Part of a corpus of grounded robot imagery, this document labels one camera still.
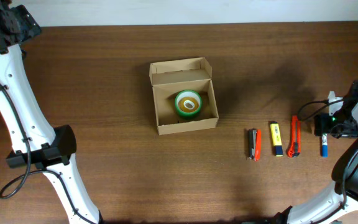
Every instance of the blue marker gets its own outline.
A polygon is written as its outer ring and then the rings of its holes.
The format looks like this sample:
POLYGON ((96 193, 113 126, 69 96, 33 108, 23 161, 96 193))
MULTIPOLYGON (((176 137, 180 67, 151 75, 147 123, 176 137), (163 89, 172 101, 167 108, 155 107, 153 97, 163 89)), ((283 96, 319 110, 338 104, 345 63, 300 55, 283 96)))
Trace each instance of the blue marker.
POLYGON ((321 156, 328 157, 327 134, 321 136, 321 156))

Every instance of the brown wooden surface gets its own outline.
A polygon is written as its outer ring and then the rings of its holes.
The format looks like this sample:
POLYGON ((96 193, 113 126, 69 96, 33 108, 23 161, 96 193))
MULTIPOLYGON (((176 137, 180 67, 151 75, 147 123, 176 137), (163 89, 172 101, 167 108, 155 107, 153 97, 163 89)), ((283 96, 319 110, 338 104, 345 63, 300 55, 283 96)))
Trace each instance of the brown wooden surface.
MULTIPOLYGON (((329 138, 323 159, 311 124, 302 124, 301 156, 277 158, 268 121, 278 121, 286 148, 302 104, 347 92, 358 79, 358 22, 45 28, 24 48, 38 103, 52 126, 73 127, 78 169, 106 220, 271 217, 328 185, 353 142, 329 138), (149 64, 192 57, 212 65, 218 126, 159 136, 149 64), (249 128, 262 130, 259 162, 244 153, 249 128)), ((0 115, 0 188, 24 171, 7 167, 10 150, 0 115)), ((358 212, 341 220, 358 223, 358 212)), ((68 220, 38 175, 0 200, 0 223, 68 220)))

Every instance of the roll of tape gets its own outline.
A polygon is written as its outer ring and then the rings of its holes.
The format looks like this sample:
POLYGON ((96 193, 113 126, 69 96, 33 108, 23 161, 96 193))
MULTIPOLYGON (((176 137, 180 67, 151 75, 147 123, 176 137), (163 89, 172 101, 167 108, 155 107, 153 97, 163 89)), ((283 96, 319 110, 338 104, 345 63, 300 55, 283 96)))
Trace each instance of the roll of tape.
POLYGON ((177 114, 185 119, 195 118, 200 113, 202 105, 200 95, 193 90, 183 90, 175 98, 177 114))

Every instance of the white wall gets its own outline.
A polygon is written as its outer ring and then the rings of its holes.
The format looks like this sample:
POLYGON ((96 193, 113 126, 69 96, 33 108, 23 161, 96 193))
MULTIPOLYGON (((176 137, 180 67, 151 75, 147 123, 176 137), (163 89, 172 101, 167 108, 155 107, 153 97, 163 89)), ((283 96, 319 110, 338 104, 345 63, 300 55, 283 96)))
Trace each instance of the white wall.
POLYGON ((358 0, 13 0, 41 26, 358 21, 358 0))

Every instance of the cardboard box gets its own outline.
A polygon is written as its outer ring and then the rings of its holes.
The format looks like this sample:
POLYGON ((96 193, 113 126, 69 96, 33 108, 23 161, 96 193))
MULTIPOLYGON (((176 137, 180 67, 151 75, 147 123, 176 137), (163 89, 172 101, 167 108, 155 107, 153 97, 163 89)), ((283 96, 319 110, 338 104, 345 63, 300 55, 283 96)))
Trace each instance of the cardboard box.
POLYGON ((212 68, 205 58, 150 65, 159 135, 216 127, 219 116, 211 79, 212 68), (175 97, 183 90, 196 91, 203 101, 199 115, 191 120, 179 117, 175 110, 175 97))

